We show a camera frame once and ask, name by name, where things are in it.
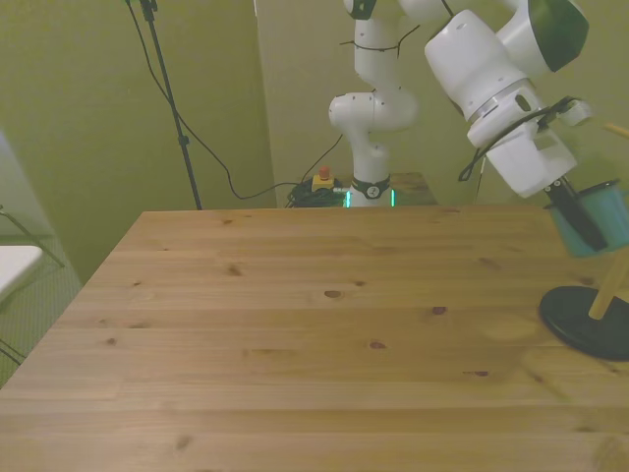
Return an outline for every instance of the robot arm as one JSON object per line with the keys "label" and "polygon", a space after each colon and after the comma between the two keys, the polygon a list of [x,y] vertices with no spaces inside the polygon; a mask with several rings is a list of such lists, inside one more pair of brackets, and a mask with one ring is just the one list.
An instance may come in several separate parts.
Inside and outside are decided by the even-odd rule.
{"label": "robot arm", "polygon": [[430,66],[471,123],[470,142],[486,149],[507,184],[524,198],[546,191],[584,241],[602,250],[600,230],[564,177],[577,162],[547,119],[564,113],[576,125],[589,110],[578,100],[547,108],[531,83],[578,57],[588,22],[571,0],[506,3],[516,12],[498,34],[470,11],[453,17],[426,47]]}
{"label": "robot arm", "polygon": [[354,156],[352,202],[371,207],[390,202],[389,152],[372,143],[370,132],[396,131],[410,126],[417,116],[415,98],[402,87],[397,65],[398,24],[403,15],[397,1],[346,1],[357,18],[355,68],[373,92],[354,92],[334,98],[329,116],[348,139]]}

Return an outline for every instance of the floor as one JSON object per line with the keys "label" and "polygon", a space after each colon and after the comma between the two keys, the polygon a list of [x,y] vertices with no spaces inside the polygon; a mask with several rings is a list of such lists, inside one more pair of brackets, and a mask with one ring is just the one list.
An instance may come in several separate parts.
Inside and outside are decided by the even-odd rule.
{"label": "floor", "polygon": [[[54,254],[66,260],[58,240],[49,238],[44,242]],[[0,238],[0,245],[20,243],[25,242]],[[0,303],[0,339],[28,355],[80,289],[81,283],[69,265],[60,268],[44,256],[28,281]],[[6,350],[1,341],[0,347]],[[0,354],[0,387],[16,369],[10,359]]]}

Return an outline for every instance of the green wall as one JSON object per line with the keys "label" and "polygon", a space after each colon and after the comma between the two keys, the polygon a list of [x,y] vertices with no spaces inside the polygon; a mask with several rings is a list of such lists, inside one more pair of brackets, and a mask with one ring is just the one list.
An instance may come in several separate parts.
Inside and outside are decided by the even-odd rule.
{"label": "green wall", "polygon": [[[241,193],[272,185],[253,1],[158,3],[181,114]],[[0,22],[0,127],[85,281],[142,211],[194,208],[170,109],[122,0],[1,2]],[[239,202],[191,154],[207,208],[274,207],[272,193]]]}

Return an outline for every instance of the blue mug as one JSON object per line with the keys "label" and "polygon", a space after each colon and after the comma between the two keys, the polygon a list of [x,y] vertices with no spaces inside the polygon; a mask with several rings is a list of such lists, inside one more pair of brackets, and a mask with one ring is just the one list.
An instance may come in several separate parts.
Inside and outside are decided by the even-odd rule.
{"label": "blue mug", "polygon": [[556,207],[546,207],[550,209],[559,234],[573,256],[589,258],[629,246],[629,209],[624,201],[627,192],[618,188],[618,182],[604,182],[579,193],[579,200],[607,241],[608,247],[602,251],[597,252],[588,246]]}

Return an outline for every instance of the wooden table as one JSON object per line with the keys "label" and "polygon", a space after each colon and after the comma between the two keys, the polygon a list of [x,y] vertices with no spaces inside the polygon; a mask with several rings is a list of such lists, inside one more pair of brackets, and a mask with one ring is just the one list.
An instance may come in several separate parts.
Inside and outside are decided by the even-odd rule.
{"label": "wooden table", "polygon": [[0,391],[0,470],[626,471],[629,367],[537,316],[607,264],[534,207],[146,213]]}

